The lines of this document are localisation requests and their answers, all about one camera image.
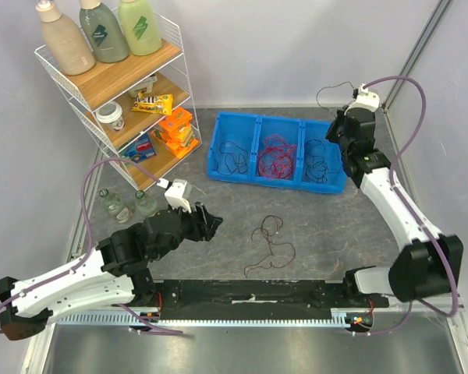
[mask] shelf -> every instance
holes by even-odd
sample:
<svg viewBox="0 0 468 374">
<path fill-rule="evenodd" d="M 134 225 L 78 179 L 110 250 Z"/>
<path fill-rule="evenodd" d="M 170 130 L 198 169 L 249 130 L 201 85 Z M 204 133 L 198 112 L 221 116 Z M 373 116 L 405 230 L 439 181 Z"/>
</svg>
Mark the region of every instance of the shelf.
<svg viewBox="0 0 468 374">
<path fill-rule="evenodd" d="M 161 48 L 155 53 L 130 55 L 114 64 L 96 62 L 88 72 L 68 78 L 94 110 L 180 54 L 180 48 L 163 40 Z"/>
<path fill-rule="evenodd" d="M 189 98 L 189 94 L 176 86 L 170 79 L 166 78 L 159 72 L 156 73 L 158 81 L 154 83 L 153 90 L 151 91 L 153 96 L 172 94 L 173 95 L 173 107 L 176 108 L 181 105 L 184 101 Z M 123 109 L 123 119 L 125 120 L 125 127 L 118 132 L 113 132 L 107 129 L 103 125 L 103 129 L 106 131 L 108 138 L 111 140 L 115 148 L 120 148 L 130 140 L 139 136 L 145 129 L 160 121 L 164 115 L 148 114 L 140 111 L 132 111 L 133 103 L 135 99 L 129 94 L 124 93 L 116 100 Z M 89 112 L 85 115 L 93 122 L 96 123 L 94 117 Z"/>
<path fill-rule="evenodd" d="M 151 142 L 153 143 L 153 148 L 156 151 L 156 156 L 150 158 L 149 160 L 140 162 L 139 165 L 147 169 L 152 174 L 156 175 L 158 178 L 161 178 L 168 170 L 178 164 L 181 159 L 176 157 L 173 153 L 170 153 L 161 142 L 156 141 L 156 139 L 153 137 L 151 137 Z M 194 149 L 192 149 L 185 157 L 183 157 L 182 160 L 189 156 L 194 151 Z M 151 180 L 149 177 L 147 177 L 147 175 L 134 166 L 130 165 L 128 170 L 139 189 L 145 191 L 154 183 L 153 180 Z"/>
</svg>

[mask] blue box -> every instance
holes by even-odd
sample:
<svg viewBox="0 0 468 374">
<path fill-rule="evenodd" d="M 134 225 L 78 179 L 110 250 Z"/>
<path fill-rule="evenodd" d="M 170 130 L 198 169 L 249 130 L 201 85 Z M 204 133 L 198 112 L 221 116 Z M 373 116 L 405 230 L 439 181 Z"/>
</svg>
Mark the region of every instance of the blue box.
<svg viewBox="0 0 468 374">
<path fill-rule="evenodd" d="M 128 158 L 133 162 L 142 162 L 156 155 L 154 152 L 151 138 L 147 133 L 143 134 L 139 139 L 125 150 L 124 158 Z"/>
<path fill-rule="evenodd" d="M 208 151 L 211 179 L 311 192 L 340 193 L 346 182 L 337 144 L 325 139 L 330 122 L 220 112 Z M 292 175 L 266 178 L 258 170 L 259 153 L 268 136 L 294 144 Z"/>
</svg>

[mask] red cable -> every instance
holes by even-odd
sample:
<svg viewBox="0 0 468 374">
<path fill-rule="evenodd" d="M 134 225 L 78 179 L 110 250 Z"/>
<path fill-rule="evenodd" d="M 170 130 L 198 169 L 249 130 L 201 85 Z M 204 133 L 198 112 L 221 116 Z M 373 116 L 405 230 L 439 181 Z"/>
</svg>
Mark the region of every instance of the red cable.
<svg viewBox="0 0 468 374">
<path fill-rule="evenodd" d="M 296 144 L 288 144 L 280 135 L 264 139 L 264 149 L 258 153 L 258 174 L 270 179 L 290 179 L 295 170 Z"/>
</svg>

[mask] white metal shelf frame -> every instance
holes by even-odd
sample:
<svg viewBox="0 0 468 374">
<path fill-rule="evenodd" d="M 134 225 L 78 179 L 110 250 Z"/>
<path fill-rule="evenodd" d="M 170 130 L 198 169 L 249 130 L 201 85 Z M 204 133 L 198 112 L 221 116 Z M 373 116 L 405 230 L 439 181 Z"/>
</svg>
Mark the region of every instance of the white metal shelf frame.
<svg viewBox="0 0 468 374">
<path fill-rule="evenodd" d="M 114 14 L 116 14 L 117 8 L 113 9 L 113 12 Z M 136 134 L 135 136 L 131 138 L 130 141 L 126 142 L 121 147 L 117 148 L 109 139 L 105 131 L 105 127 L 97 120 L 95 111 L 98 108 L 100 108 L 102 105 L 108 103 L 109 101 L 113 101 L 117 97 L 125 94 L 128 89 L 132 88 L 133 86 L 136 86 L 142 80 L 146 79 L 150 74 L 154 74 L 155 72 L 158 72 L 158 71 L 167 79 L 172 81 L 176 86 L 180 87 L 182 90 L 187 92 L 188 96 L 181 102 L 174 103 L 174 108 L 180 105 L 183 105 L 188 100 L 191 100 L 191 103 L 192 103 L 191 108 L 193 110 L 193 116 L 194 116 L 194 121 L 195 121 L 193 130 L 198 140 L 200 141 L 200 145 L 202 144 L 199 124 L 197 122 L 196 105 L 194 103 L 193 91 L 190 85 L 189 71 L 187 69 L 186 56 L 184 53 L 183 39 L 182 39 L 182 34 L 180 32 L 180 27 L 176 23 L 173 23 L 169 19 L 165 18 L 164 16 L 156 12 L 154 13 L 154 15 L 156 17 L 158 28 L 161 33 L 161 38 L 165 39 L 167 42 L 171 44 L 174 44 L 176 47 L 180 49 L 181 52 L 177 54 L 177 56 L 175 56 L 174 58 L 158 66 L 152 72 L 149 72 L 146 76 L 135 81 L 130 86 L 125 87 L 123 90 L 118 92 L 114 97 L 106 100 L 106 102 L 104 102 L 103 104 L 99 105 L 97 108 L 94 108 L 94 109 L 91 108 L 90 105 L 87 103 L 87 100 L 81 93 L 80 89 L 61 72 L 59 64 L 57 63 L 54 56 L 52 55 L 52 53 L 50 52 L 50 50 L 48 49 L 46 45 L 43 45 L 37 48 L 34 52 L 37 58 L 40 60 L 40 63 L 44 66 L 45 70 L 47 70 L 50 77 L 55 81 L 56 85 L 61 90 L 64 98 L 69 102 L 69 105 L 71 106 L 73 111 L 78 116 L 78 119 L 83 123 L 87 131 L 90 133 L 90 135 L 94 139 L 97 146 L 99 146 L 102 153 L 106 157 L 122 157 L 124 150 L 128 146 L 130 146 L 133 142 L 135 142 L 144 133 L 151 130 L 152 127 L 154 127 L 165 116 L 160 117 L 154 123 L 151 123 L 146 128 L 141 129 L 138 134 Z M 86 116 L 87 112 L 90 112 L 92 114 L 92 118 L 94 119 L 94 121 L 90 120 Z M 115 170 L 117 170 L 118 173 L 120 173 L 122 177 L 124 177 L 125 180 L 127 180 L 132 185 L 132 187 L 134 187 L 135 189 L 138 189 L 138 186 L 133 180 L 132 175 L 130 174 L 128 167 L 126 165 L 124 165 L 123 163 L 116 163 L 116 162 L 110 162 L 110 164 Z M 168 173 L 170 170 L 172 170 L 174 167 L 167 170 L 165 174 Z"/>
</svg>

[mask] yellow snack package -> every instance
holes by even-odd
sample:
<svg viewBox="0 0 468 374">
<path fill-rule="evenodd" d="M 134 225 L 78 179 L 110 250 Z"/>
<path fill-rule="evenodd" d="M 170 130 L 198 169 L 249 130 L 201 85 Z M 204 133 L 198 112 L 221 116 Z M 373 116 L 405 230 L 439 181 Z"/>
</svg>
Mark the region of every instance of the yellow snack package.
<svg viewBox="0 0 468 374">
<path fill-rule="evenodd" d="M 159 115 L 170 115 L 173 109 L 173 95 L 161 95 L 146 97 L 140 91 L 137 94 L 132 111 L 143 111 L 145 113 L 158 113 Z"/>
</svg>

